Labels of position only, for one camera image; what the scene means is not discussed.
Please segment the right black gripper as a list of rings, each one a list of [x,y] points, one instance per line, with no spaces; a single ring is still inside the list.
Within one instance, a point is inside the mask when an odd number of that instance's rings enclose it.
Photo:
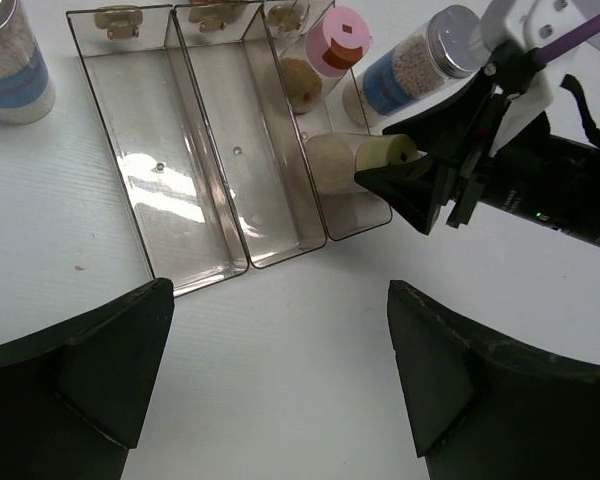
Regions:
[[[354,180],[423,235],[449,202],[454,206],[446,225],[466,225],[491,174],[491,148],[510,104],[491,77],[476,74],[442,102],[382,130],[383,136],[409,137],[417,160],[359,171]]]

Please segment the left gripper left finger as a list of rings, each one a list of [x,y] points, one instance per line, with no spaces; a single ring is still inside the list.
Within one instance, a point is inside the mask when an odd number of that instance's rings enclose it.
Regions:
[[[0,345],[0,479],[121,478],[173,313],[158,278]]]

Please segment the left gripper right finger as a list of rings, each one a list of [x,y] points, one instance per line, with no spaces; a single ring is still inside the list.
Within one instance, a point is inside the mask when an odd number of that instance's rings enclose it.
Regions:
[[[387,317],[433,479],[600,479],[600,365],[518,341],[404,281]]]

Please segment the yellow cap white bottle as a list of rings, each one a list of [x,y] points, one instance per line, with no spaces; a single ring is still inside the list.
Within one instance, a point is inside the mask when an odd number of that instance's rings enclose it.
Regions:
[[[409,163],[419,158],[416,144],[404,134],[315,135],[305,143],[305,151],[317,192],[331,196],[363,192],[364,188],[354,179],[359,171]]]

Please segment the pink cap spice bottle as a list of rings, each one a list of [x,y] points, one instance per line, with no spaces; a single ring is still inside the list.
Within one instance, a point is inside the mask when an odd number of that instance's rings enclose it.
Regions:
[[[371,36],[355,10],[332,7],[279,55],[287,96],[295,114],[316,108],[367,54]]]

